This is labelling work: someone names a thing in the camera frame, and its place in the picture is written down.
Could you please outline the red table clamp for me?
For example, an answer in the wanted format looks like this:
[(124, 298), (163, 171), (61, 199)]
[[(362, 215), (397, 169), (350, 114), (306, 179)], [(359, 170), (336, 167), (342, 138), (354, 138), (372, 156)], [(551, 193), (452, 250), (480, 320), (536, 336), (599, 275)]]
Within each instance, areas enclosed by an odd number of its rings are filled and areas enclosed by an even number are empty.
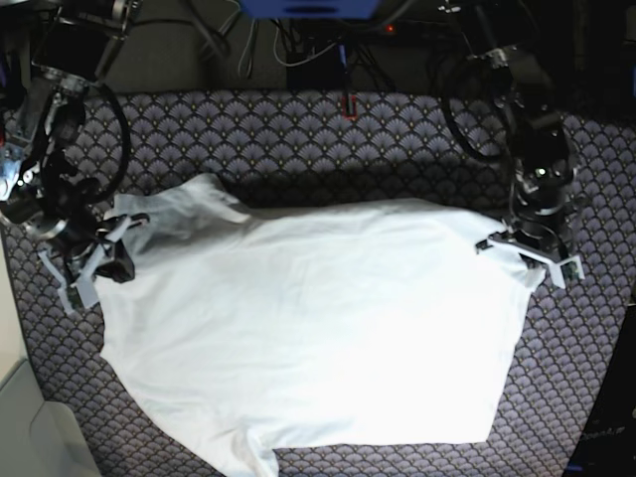
[(343, 116), (349, 120), (358, 117), (357, 99), (354, 95), (348, 94), (342, 99)]

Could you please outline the black box behind table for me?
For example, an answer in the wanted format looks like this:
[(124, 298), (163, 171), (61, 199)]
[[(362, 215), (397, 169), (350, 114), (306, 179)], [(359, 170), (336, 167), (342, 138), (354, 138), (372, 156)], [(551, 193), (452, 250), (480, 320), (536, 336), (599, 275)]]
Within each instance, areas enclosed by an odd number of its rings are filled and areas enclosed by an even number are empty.
[(349, 82), (343, 63), (342, 44), (309, 38), (285, 47), (286, 86), (291, 90), (342, 90)]

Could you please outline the black power strip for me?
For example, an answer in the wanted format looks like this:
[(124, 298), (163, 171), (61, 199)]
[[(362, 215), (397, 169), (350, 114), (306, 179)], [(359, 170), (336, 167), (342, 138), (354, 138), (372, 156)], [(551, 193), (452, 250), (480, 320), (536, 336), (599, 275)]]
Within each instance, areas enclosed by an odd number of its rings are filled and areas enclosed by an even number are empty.
[(381, 27), (378, 34), (387, 37), (430, 36), (443, 34), (449, 29), (450, 25), (444, 22), (400, 20)]

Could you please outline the blue box overhead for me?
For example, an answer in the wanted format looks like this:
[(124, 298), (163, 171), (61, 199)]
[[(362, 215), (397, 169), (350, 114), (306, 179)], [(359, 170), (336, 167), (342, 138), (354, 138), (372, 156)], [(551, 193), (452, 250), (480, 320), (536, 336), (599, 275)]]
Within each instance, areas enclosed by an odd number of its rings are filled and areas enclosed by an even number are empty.
[(243, 0), (248, 15), (256, 19), (368, 20), (379, 0)]

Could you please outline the patterned purple table cloth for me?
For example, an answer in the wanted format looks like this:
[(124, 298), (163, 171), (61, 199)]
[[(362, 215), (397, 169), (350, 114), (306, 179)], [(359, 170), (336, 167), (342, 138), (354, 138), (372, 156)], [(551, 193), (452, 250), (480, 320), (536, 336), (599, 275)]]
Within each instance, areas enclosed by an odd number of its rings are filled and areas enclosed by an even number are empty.
[[(150, 194), (202, 173), (254, 206), (421, 197), (488, 209), (499, 172), (459, 150), (429, 96), (362, 94), (345, 118), (333, 93), (194, 91), (122, 100), (133, 156), (122, 188)], [(576, 243), (585, 277), (541, 286), (489, 439), (475, 445), (282, 450), (285, 476), (565, 476), (597, 399), (635, 283), (635, 129), (570, 115), (578, 155)], [(67, 316), (19, 230), (3, 236), (27, 353), (45, 398), (74, 412), (105, 476), (210, 476), (160, 431), (100, 358), (98, 312)]]

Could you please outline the black case OpenArm label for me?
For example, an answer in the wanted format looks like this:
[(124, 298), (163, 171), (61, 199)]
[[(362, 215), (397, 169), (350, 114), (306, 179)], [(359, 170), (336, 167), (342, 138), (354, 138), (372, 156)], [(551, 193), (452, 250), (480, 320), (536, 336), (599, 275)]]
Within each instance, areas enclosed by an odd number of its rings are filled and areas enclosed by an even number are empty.
[(587, 424), (565, 476), (635, 474), (635, 307), (626, 316)]

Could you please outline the white T-shirt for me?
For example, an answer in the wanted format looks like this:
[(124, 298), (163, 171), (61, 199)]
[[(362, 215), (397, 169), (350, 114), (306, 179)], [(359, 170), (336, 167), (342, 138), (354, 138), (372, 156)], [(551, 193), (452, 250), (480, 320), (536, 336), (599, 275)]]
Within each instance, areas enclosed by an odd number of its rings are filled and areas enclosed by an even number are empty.
[(96, 282), (102, 357), (227, 476), (280, 448), (486, 440), (544, 280), (500, 229), (417, 199), (252, 210), (212, 175), (120, 195), (133, 280)]

